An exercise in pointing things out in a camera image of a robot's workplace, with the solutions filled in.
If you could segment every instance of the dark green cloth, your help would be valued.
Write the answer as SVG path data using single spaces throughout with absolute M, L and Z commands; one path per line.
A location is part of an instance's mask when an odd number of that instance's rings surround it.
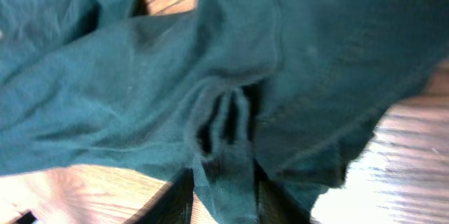
M 449 40 L 449 0 L 140 13 L 139 0 L 0 0 L 1 175 L 188 167 L 219 223 L 256 223 L 256 162 L 309 212 Z

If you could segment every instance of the green fabric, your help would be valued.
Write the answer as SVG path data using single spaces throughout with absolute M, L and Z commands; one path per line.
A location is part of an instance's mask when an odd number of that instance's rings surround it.
M 0 0 L 0 174 L 194 170 L 219 223 L 258 222 L 254 163 L 310 212 L 388 107 L 446 56 L 449 0 Z

